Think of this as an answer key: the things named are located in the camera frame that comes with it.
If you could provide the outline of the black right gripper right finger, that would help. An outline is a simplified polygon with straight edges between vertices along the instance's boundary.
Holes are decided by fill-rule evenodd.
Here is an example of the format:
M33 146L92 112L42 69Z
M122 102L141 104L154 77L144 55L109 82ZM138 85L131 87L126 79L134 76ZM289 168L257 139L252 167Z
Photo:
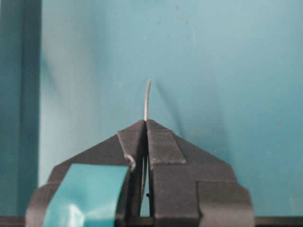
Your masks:
M146 123L157 227L252 227L250 194L232 167L153 120Z

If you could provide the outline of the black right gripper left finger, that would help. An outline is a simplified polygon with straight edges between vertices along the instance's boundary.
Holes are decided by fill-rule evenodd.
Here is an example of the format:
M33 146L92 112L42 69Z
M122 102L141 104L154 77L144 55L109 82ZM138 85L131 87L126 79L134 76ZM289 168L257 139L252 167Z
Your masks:
M45 185L38 188L26 211L27 227L44 227L48 205L73 164L128 167L119 195L114 227L125 227L140 215L145 178L145 122L137 121L113 137L55 166Z

